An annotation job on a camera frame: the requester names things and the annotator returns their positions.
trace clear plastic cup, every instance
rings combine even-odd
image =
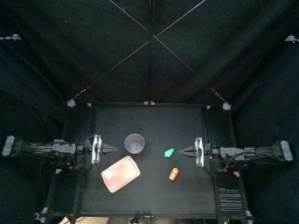
[[[146,140],[142,135],[134,133],[126,138],[126,149],[132,154],[139,154],[146,147]]]

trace pink tray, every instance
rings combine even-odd
[[[126,186],[139,175],[140,171],[136,162],[130,156],[120,159],[102,172],[107,189],[112,193]]]

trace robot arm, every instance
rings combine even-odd
[[[100,135],[94,135],[94,141],[90,138],[84,143],[68,143],[64,140],[55,139],[52,143],[24,143],[23,140],[8,136],[4,143],[2,156],[14,158],[20,153],[30,153],[50,159],[54,166],[74,166],[78,156],[91,153],[91,164],[98,165],[100,154],[116,151],[118,148],[102,143]]]
[[[279,141],[271,147],[246,147],[244,149],[236,147],[212,148],[208,143],[203,144],[202,137],[196,137],[195,146],[179,150],[179,152],[188,157],[196,158],[196,166],[211,166],[214,171],[218,169],[223,171],[235,164],[242,164],[247,161],[262,161],[266,158],[271,160],[268,164],[294,161],[287,141]]]

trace green object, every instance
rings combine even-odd
[[[183,164],[183,161],[182,161],[182,160],[178,160],[178,161],[176,161],[176,163],[175,163],[175,166],[174,166],[174,168],[178,168],[178,169],[180,169],[180,167],[182,167],[182,164]]]
[[[168,158],[174,154],[174,149],[170,149],[164,152],[164,156]]]

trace orange object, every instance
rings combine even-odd
[[[172,168],[172,172],[171,172],[171,174],[170,174],[170,180],[175,180],[176,179],[176,176],[178,176],[178,174],[179,174],[179,169],[178,168]]]
[[[168,177],[170,180],[175,180],[176,179],[178,174],[180,172],[179,168],[182,167],[182,164],[183,164],[183,161],[182,160],[178,160],[176,163],[175,163],[175,166],[172,168],[170,177]]]

